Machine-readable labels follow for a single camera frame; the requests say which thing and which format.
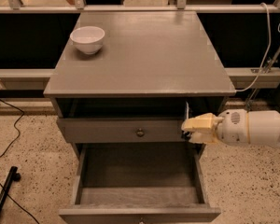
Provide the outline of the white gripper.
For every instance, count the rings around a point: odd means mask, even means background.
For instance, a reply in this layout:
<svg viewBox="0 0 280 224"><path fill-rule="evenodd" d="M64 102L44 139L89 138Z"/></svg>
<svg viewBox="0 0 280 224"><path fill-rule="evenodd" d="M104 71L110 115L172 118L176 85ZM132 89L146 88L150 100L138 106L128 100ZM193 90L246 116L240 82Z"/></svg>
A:
<svg viewBox="0 0 280 224"><path fill-rule="evenodd" d="M244 109L228 109L217 116L206 113L188 121L192 133L190 142L194 144L216 144L212 134L217 126L217 138L230 146L248 144L247 112Z"/></svg>

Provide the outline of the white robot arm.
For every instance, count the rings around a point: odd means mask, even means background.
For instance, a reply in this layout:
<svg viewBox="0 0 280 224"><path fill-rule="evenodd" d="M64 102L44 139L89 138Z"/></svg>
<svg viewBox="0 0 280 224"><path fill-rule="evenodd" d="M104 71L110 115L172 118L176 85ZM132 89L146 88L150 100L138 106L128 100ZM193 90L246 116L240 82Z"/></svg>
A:
<svg viewBox="0 0 280 224"><path fill-rule="evenodd" d="M280 113L274 110L228 109L218 116L206 113L185 119L181 130L195 144L280 148Z"/></svg>

